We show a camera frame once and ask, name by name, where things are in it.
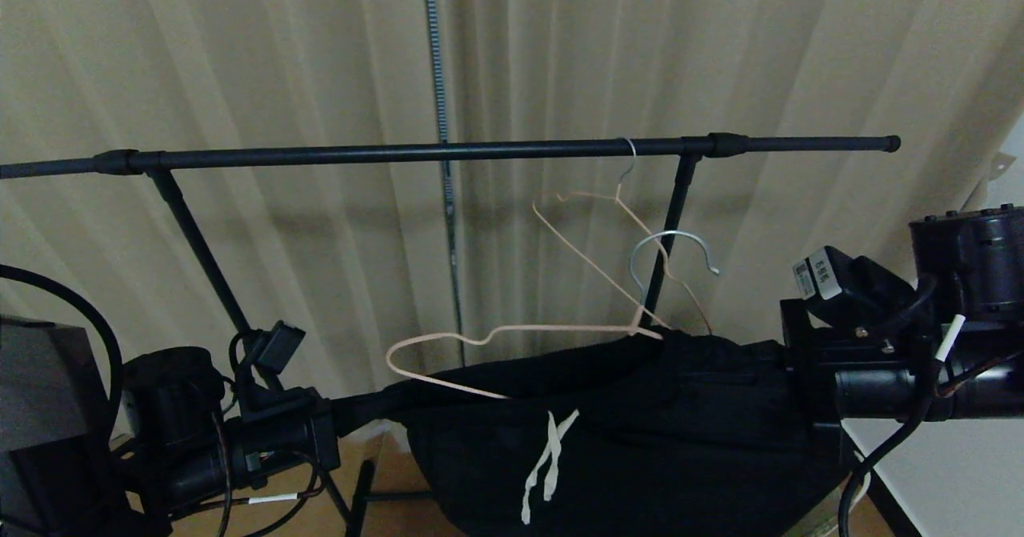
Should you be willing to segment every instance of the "barcode sticker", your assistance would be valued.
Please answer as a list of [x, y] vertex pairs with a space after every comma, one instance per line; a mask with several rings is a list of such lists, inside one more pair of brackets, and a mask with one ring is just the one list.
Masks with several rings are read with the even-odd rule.
[[822, 299], [828, 300], [843, 292], [836, 280], [836, 272], [831, 268], [828, 260], [828, 253], [822, 247], [808, 258], [811, 263], [811, 272], [814, 274], [814, 282], [818, 285]]
[[806, 259], [793, 265], [793, 275], [797, 278], [797, 287], [800, 289], [802, 299], [810, 299], [817, 293], [814, 282], [811, 281], [811, 270], [807, 266]]

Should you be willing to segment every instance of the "curtain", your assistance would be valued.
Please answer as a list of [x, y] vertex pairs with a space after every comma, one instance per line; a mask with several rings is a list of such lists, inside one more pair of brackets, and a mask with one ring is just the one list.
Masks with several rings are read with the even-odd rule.
[[[718, 334], [778, 338], [791, 263], [823, 244], [912, 275], [907, 220], [959, 208], [1024, 104], [1024, 0], [439, 0], [454, 140], [731, 131], [903, 136], [899, 153], [698, 162], [670, 263]], [[111, 148], [436, 140], [425, 0], [0, 0], [0, 161]], [[643, 231], [607, 202], [630, 162], [457, 164], [465, 331], [626, 324], [634, 306], [531, 203], [639, 297]], [[623, 199], [662, 228], [674, 158], [643, 158]], [[307, 330], [283, 375], [325, 396], [395, 380], [383, 352], [455, 329], [436, 163], [185, 170], [176, 176], [250, 323]], [[234, 331], [153, 184], [101, 175], [0, 183], [3, 262], [81, 291], [126, 359], [198, 345], [227, 370]], [[638, 260], [646, 279], [653, 249]], [[0, 311], [82, 324], [4, 282]], [[667, 284], [658, 315], [703, 328]], [[99, 341], [91, 335], [99, 365]], [[509, 335], [468, 360], [600, 339]], [[436, 370], [454, 342], [398, 359]]]

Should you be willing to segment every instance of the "silver hook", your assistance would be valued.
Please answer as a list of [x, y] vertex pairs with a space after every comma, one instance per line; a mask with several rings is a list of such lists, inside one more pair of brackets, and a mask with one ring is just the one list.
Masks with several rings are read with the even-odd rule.
[[629, 173], [633, 171], [633, 168], [637, 166], [637, 146], [633, 144], [633, 139], [629, 137], [620, 138], [625, 139], [626, 142], [630, 143], [630, 151], [633, 151], [633, 162], [630, 163], [629, 169], [626, 169], [626, 171], [618, 176], [618, 187], [622, 187], [623, 180], [626, 179], [626, 175], [629, 175]]
[[640, 288], [640, 302], [644, 302], [647, 300], [647, 288], [644, 287], [643, 282], [640, 281], [640, 277], [637, 275], [637, 270], [636, 270], [637, 253], [640, 251], [640, 248], [644, 246], [644, 244], [649, 243], [659, 237], [667, 237], [670, 235], [678, 235], [680, 237], [685, 237], [687, 239], [693, 239], [693, 241], [695, 241], [696, 244], [700, 246], [701, 251], [703, 251], [705, 253], [705, 263], [708, 266], [708, 271], [710, 271], [715, 275], [722, 275], [721, 270], [711, 264], [711, 250], [708, 249], [708, 244], [705, 242], [705, 239], [701, 239], [698, 236], [693, 235], [692, 233], [687, 233], [685, 231], [663, 231], [660, 233], [655, 233], [654, 235], [651, 235], [650, 237], [644, 239], [640, 243], [637, 243], [636, 247], [633, 248], [633, 253], [630, 254], [630, 275], [633, 276], [633, 281], [635, 281], [637, 287]]

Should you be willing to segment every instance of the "drawstring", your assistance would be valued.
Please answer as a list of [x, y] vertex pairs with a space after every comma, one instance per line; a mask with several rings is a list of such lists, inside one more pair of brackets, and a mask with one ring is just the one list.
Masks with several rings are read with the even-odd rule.
[[554, 496], [555, 488], [558, 486], [558, 457], [562, 454], [562, 438], [565, 437], [565, 432], [569, 430], [579, 416], [580, 410], [575, 409], [564, 421], [555, 425], [555, 416], [551, 414], [551, 411], [548, 411], [548, 443], [544, 446], [544, 451], [541, 452], [541, 458], [534, 465], [534, 470], [526, 476], [526, 485], [522, 492], [520, 518], [523, 525], [529, 525], [529, 491], [537, 487], [537, 476], [544, 463], [548, 461], [548, 457], [551, 457], [551, 466], [548, 467], [548, 474], [544, 477], [544, 500], [550, 501], [551, 497]]

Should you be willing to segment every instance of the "wooden floor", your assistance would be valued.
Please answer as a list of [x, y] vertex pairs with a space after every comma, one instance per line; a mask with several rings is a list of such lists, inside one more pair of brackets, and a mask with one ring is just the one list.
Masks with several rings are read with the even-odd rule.
[[[398, 450], [394, 439], [389, 435], [378, 437], [362, 444], [352, 444], [345, 441], [339, 444], [341, 449], [342, 467], [332, 472], [335, 483], [345, 497], [351, 502], [355, 488], [355, 478], [359, 464], [366, 458], [372, 458], [378, 463], [377, 476], [374, 479], [374, 491], [422, 491], [428, 489], [420, 468], [413, 456]], [[307, 467], [296, 467], [270, 479], [269, 485], [259, 491], [263, 495], [292, 493], [301, 491], [309, 481]], [[236, 495], [245, 497], [252, 495], [251, 491], [239, 491]], [[294, 501], [280, 503], [264, 503], [259, 505], [237, 505], [231, 512], [231, 523], [227, 530], [228, 536], [241, 536], [252, 533], [276, 521], [292, 507]], [[183, 519], [174, 524], [175, 537], [195, 536], [211, 537], [216, 535], [220, 522], [220, 511], [207, 511]], [[792, 533], [807, 537], [836, 537], [828, 521], [822, 521], [811, 529], [801, 529]], [[852, 515], [851, 530], [854, 537], [894, 537], [886, 526], [878, 509], [866, 498], [857, 506]], [[282, 527], [274, 535], [280, 537], [335, 536], [344, 535], [345, 526], [338, 511], [331, 504], [327, 495], [310, 499], [303, 510], [288, 525]], [[364, 537], [456, 537], [462, 533], [444, 519], [437, 505], [430, 500], [393, 501], [371, 503], [367, 510]]]

